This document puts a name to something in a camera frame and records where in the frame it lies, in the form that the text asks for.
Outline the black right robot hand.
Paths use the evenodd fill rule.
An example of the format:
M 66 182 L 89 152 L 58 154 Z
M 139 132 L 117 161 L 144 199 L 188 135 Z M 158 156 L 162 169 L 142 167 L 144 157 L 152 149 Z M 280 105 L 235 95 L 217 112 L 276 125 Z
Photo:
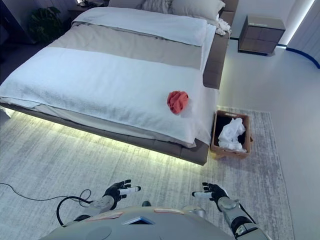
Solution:
M 229 197 L 227 192 L 217 184 L 203 182 L 203 191 L 193 191 L 191 195 L 195 198 L 209 199 L 215 203 L 222 197 Z

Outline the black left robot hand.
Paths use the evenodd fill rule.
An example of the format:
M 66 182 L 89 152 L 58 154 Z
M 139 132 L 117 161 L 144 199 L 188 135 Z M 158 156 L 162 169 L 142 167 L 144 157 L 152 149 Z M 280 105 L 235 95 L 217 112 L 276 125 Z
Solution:
M 131 186 L 131 180 L 123 180 L 116 182 L 106 189 L 104 196 L 113 198 L 114 203 L 117 204 L 120 200 L 125 199 L 128 195 L 141 191 L 141 186 Z

